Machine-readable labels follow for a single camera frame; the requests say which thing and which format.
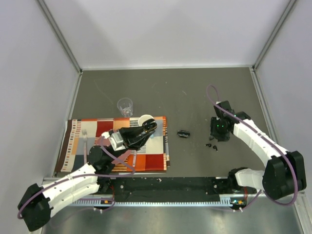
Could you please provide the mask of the black case with gold line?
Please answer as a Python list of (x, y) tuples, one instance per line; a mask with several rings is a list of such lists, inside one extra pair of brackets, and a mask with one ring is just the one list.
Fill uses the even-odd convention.
[(157, 123), (154, 118), (150, 118), (143, 122), (142, 127), (144, 132), (149, 133), (157, 128)]

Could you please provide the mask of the black taped earbud charging case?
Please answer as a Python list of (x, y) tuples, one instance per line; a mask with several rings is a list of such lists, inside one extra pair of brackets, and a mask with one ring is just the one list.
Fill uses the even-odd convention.
[(177, 135), (181, 138), (189, 138), (191, 133), (189, 131), (180, 130), (177, 132)]

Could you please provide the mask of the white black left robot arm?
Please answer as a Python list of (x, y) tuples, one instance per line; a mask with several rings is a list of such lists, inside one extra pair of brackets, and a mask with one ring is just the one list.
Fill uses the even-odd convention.
[(129, 127), (104, 132), (98, 139), (104, 160), (87, 162), (76, 171), (44, 186), (29, 186), (18, 204), (17, 218), (24, 220), (29, 231), (43, 227), (60, 210), (94, 193), (109, 191), (114, 161), (123, 164), (122, 154), (138, 151), (156, 127)]

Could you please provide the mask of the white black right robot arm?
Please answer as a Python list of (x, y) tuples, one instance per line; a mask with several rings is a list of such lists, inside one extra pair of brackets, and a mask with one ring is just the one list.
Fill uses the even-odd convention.
[(306, 189), (303, 156), (279, 146), (261, 131), (245, 112), (235, 112), (228, 101), (214, 104), (215, 117), (211, 118), (210, 138), (227, 142), (233, 135), (244, 142), (261, 160), (263, 171), (241, 167), (228, 175), (228, 188), (239, 193), (245, 187), (262, 190), (272, 200)]

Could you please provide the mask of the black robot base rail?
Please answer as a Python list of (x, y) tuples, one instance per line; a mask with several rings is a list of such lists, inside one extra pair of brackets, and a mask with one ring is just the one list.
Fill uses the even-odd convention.
[(215, 177), (123, 177), (106, 188), (106, 195), (121, 202), (213, 201), (233, 193), (227, 179)]

